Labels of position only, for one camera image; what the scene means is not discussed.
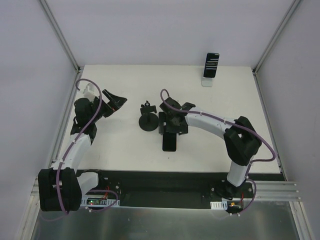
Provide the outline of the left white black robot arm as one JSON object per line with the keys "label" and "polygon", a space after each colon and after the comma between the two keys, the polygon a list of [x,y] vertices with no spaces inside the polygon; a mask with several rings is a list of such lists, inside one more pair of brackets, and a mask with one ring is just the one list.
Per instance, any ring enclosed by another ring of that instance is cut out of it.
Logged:
{"label": "left white black robot arm", "polygon": [[76,211],[83,196],[92,191],[99,195],[105,191],[106,183],[96,172],[84,172],[77,176],[78,167],[91,147],[97,134],[96,122],[118,111],[127,98],[116,96],[106,89],[103,101],[89,90],[74,102],[75,117],[65,152],[38,174],[40,208],[44,212]]}

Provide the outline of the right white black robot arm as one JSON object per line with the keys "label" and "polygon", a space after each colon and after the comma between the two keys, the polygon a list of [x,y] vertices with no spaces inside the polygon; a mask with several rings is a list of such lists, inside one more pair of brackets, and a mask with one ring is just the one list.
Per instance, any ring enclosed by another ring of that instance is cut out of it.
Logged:
{"label": "right white black robot arm", "polygon": [[220,121],[210,117],[209,112],[203,111],[192,103],[186,102],[180,105],[171,97],[168,97],[159,107],[165,115],[166,126],[163,132],[184,135],[188,133],[188,127],[195,127],[224,140],[227,155],[231,159],[225,192],[233,198],[241,194],[249,161],[262,145],[262,141],[254,135],[256,131],[251,122],[244,116]]}

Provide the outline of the black round stand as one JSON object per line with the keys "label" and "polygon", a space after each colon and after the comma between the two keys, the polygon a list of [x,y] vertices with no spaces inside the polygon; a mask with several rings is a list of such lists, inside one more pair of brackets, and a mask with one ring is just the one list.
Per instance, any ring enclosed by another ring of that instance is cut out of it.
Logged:
{"label": "black round stand", "polygon": [[159,118],[155,113],[145,113],[138,121],[139,127],[146,132],[152,132],[159,126]]}

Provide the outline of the white phone stand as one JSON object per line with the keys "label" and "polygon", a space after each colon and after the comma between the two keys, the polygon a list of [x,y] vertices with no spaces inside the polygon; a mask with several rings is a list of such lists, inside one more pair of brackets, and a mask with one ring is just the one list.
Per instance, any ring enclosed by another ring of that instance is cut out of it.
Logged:
{"label": "white phone stand", "polygon": [[202,87],[212,87],[213,86],[213,78],[211,78],[211,77],[202,77],[201,86]]}

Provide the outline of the blue edged black phone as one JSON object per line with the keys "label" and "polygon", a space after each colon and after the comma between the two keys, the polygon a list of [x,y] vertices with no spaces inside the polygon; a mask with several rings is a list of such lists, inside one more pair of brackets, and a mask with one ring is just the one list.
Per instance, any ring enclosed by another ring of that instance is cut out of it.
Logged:
{"label": "blue edged black phone", "polygon": [[219,58],[219,53],[207,53],[203,71],[204,78],[215,78],[218,69]]}

